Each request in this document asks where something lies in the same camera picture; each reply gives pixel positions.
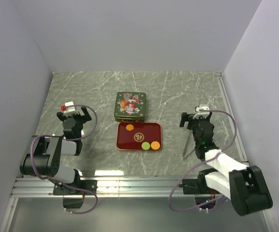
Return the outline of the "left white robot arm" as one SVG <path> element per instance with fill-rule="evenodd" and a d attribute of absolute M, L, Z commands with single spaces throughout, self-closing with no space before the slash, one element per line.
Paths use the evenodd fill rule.
<path fill-rule="evenodd" d="M 48 180 L 56 189 L 77 194 L 82 188 L 79 171 L 62 165 L 60 158 L 78 156 L 82 140 L 92 134 L 82 135 L 84 124 L 92 120 L 88 109 L 95 112 L 91 107 L 73 101 L 62 105 L 57 117 L 62 122 L 63 134 L 32 136 L 20 162 L 21 174 Z"/>

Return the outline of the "brown round cookie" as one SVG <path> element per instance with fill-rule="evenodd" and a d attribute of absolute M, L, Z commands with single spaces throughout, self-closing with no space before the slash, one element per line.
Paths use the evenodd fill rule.
<path fill-rule="evenodd" d="M 134 130 L 134 125 L 128 124 L 128 125 L 126 126 L 126 130 L 127 130 L 127 131 L 132 131 L 132 130 Z"/>

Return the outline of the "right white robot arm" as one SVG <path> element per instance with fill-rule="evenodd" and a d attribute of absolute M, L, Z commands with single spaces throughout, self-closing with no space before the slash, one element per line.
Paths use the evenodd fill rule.
<path fill-rule="evenodd" d="M 182 180 L 180 187 L 184 194 L 217 192 L 231 201 L 240 216 L 272 208 L 273 200 L 262 170 L 236 161 L 214 143 L 211 116 L 207 110 L 181 114 L 179 126 L 187 126 L 192 132 L 197 158 L 209 165 L 209 169 L 201 170 L 196 179 Z"/>

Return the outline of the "green cookie tin box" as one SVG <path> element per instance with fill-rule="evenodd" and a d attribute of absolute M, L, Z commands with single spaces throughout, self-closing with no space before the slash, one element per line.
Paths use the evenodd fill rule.
<path fill-rule="evenodd" d="M 114 115 L 115 121 L 117 122 L 144 122 L 145 116 L 140 116 L 139 114 L 132 114 L 132 115 L 123 115 L 123 114 L 116 114 Z"/>

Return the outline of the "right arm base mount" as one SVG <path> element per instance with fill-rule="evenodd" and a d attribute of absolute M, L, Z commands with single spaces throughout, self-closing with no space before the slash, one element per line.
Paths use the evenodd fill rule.
<path fill-rule="evenodd" d="M 198 194 L 219 194 L 218 191 L 209 188 L 205 180 L 200 179 L 183 179 L 182 183 L 178 185 L 183 189 L 185 195 L 198 195 Z"/>

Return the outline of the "metal tweezers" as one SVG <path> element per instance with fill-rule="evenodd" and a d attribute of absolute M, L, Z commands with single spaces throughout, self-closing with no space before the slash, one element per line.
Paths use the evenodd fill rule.
<path fill-rule="evenodd" d="M 186 139 L 186 143 L 184 146 L 184 150 L 182 153 L 182 159 L 187 159 L 192 153 L 194 152 L 194 138 L 193 138 L 193 132 L 189 130 L 188 137 Z"/>

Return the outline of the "gold tin lid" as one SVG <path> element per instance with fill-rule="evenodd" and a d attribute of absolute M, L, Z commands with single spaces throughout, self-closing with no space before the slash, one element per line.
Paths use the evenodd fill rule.
<path fill-rule="evenodd" d="M 144 92 L 118 92 L 116 96 L 114 115 L 139 114 L 146 116 L 147 95 Z"/>

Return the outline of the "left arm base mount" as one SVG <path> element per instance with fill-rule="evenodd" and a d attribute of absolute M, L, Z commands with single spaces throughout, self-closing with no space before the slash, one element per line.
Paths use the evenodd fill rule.
<path fill-rule="evenodd" d="M 68 188 L 63 184 L 60 185 L 55 183 L 53 188 L 53 195 L 56 196 L 82 195 L 84 193 L 83 191 L 75 190 L 74 188 L 85 189 L 93 193 L 96 193 L 97 180 L 80 180 L 78 183 L 71 183 L 66 185 L 70 186 L 71 188 Z"/>

